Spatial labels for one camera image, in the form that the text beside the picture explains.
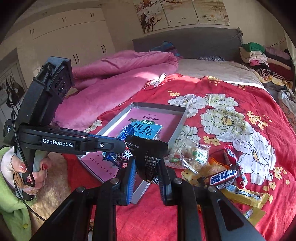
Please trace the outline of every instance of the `headboard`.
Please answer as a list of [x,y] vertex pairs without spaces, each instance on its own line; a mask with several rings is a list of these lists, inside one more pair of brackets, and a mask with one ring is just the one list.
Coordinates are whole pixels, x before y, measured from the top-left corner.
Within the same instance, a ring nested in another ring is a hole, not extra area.
[[168,41],[184,58],[221,56],[226,61],[241,63],[242,35],[240,28],[181,28],[134,39],[133,45],[136,52],[148,52]]

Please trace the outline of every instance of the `fur rug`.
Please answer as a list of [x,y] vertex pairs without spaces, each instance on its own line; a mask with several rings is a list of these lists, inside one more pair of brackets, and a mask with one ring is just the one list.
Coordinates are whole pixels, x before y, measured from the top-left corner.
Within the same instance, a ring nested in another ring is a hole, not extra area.
[[[56,208],[70,195],[68,185],[67,161],[59,153],[49,153],[52,167],[48,169],[45,184],[37,194],[37,202],[31,208],[47,219]],[[32,235],[40,228],[43,221],[30,212]]]

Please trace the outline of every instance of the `green sleeve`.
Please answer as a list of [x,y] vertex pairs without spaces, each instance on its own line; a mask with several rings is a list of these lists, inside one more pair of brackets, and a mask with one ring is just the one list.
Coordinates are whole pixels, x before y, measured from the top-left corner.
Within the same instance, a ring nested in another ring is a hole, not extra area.
[[[4,154],[9,150],[5,147],[0,150],[0,164]],[[7,185],[2,173],[0,172],[0,213],[14,236],[16,241],[28,241],[32,235],[31,220],[28,209],[23,202],[16,197],[13,190]]]

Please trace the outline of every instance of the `screw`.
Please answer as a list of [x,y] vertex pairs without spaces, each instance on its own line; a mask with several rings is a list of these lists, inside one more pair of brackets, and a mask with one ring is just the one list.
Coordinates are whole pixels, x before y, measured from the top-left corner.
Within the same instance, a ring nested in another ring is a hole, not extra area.
[[210,192],[213,192],[213,193],[217,191],[217,188],[214,187],[214,186],[209,186],[207,189],[208,189]]
[[84,192],[85,187],[78,187],[76,188],[76,192]]
[[112,178],[112,179],[110,180],[110,182],[111,182],[112,184],[117,184],[117,183],[119,183],[119,179],[118,179],[118,178]]
[[176,177],[175,179],[174,179],[174,183],[175,184],[181,184],[183,182],[183,180],[181,179],[181,178],[179,178],[179,177]]

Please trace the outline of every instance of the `person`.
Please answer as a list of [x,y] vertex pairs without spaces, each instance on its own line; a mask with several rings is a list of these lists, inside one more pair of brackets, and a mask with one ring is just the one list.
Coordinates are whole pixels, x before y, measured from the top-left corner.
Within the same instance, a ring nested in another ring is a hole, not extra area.
[[[33,172],[35,187],[24,185],[22,179],[18,178],[20,177],[18,173],[25,173],[27,168],[14,153],[14,148],[0,149],[0,165],[0,240],[28,241],[32,236],[29,211],[22,200],[15,195],[14,179],[23,191],[36,195],[44,185],[47,170],[52,166],[52,161],[49,157],[40,161],[41,170]],[[34,202],[35,199],[26,203],[31,206]]]

